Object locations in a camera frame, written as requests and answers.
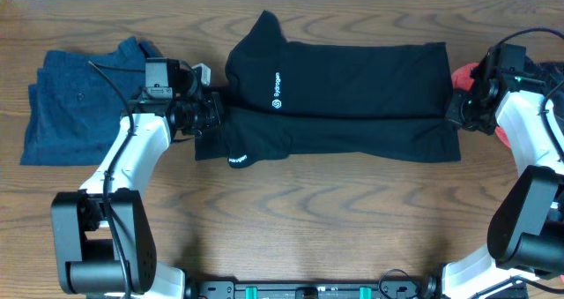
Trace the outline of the black polo shirt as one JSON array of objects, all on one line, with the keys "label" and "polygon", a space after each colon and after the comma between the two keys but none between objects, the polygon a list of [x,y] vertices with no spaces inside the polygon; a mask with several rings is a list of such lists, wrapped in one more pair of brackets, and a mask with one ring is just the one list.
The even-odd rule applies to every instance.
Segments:
[{"label": "black polo shirt", "polygon": [[366,153],[401,161],[461,158],[445,115],[446,47],[354,47],[289,41],[264,11],[226,61],[226,116],[195,144],[232,168],[293,154]]}]

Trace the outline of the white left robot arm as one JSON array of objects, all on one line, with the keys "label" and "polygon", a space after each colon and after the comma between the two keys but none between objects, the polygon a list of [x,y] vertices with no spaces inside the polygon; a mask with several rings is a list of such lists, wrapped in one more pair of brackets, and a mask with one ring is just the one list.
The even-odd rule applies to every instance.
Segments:
[{"label": "white left robot arm", "polygon": [[103,162],[77,191],[51,207],[56,267],[70,295],[104,298],[196,298],[180,268],[157,259],[143,197],[176,132],[199,137],[224,115],[219,93],[127,101]]}]

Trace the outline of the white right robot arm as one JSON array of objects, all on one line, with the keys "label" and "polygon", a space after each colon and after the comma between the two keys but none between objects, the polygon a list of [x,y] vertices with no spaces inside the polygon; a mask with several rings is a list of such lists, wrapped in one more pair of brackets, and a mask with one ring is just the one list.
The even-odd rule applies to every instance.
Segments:
[{"label": "white right robot arm", "polygon": [[563,138],[553,104],[541,93],[508,92],[495,110],[518,179],[490,221],[486,244],[442,268],[439,298],[488,298],[509,288],[543,285],[563,274]]}]

